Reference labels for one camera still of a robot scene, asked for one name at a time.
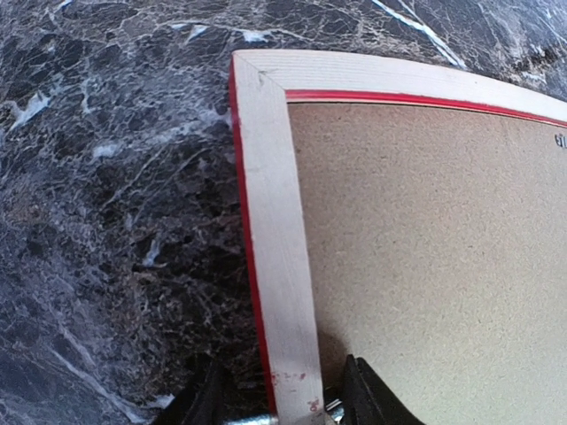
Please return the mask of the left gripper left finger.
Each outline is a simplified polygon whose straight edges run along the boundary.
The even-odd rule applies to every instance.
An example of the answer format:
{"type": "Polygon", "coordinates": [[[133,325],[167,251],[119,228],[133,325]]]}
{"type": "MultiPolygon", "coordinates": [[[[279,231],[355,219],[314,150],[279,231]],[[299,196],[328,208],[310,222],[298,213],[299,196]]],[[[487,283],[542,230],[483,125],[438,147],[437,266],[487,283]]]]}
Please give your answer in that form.
{"type": "Polygon", "coordinates": [[[214,359],[197,358],[190,383],[156,417],[155,425],[222,424],[225,371],[214,359]]]}

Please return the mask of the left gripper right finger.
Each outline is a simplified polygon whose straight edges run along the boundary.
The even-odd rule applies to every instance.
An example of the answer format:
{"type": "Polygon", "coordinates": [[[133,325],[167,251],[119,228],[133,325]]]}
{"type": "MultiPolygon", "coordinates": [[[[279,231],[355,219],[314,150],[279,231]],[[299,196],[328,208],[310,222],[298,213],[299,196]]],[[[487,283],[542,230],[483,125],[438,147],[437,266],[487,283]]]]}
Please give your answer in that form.
{"type": "Polygon", "coordinates": [[[341,399],[344,424],[423,425],[362,357],[346,357],[341,399]]]}

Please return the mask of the brown frame backing board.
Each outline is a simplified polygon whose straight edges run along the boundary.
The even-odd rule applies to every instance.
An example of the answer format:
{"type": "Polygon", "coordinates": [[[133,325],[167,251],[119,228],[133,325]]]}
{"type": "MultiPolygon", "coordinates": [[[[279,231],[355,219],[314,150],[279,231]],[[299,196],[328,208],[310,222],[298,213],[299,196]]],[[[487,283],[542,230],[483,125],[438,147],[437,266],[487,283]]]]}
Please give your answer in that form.
{"type": "Polygon", "coordinates": [[[563,128],[289,108],[322,376],[363,357],[428,424],[566,421],[563,128]]]}

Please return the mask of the red wooden picture frame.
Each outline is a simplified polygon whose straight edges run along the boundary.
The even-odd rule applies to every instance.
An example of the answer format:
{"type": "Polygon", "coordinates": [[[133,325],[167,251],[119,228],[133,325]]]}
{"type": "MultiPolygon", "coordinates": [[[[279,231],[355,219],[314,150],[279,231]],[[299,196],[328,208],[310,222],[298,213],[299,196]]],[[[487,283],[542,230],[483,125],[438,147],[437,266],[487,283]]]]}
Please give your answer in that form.
{"type": "Polygon", "coordinates": [[[282,424],[307,402],[341,399],[322,376],[315,298],[289,108],[394,104],[480,112],[566,132],[563,101],[484,76],[397,58],[314,50],[240,50],[230,100],[246,250],[268,393],[282,424]]]}

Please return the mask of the metal frame turn clip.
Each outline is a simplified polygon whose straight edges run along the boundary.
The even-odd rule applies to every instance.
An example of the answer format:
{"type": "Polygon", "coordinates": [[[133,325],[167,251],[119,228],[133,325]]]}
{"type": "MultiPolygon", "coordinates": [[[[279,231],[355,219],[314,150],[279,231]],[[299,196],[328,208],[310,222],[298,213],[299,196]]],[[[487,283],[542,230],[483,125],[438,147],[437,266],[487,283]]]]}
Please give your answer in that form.
{"type": "Polygon", "coordinates": [[[337,395],[327,394],[307,402],[310,412],[310,425],[340,425],[343,423],[345,410],[337,395]]]}

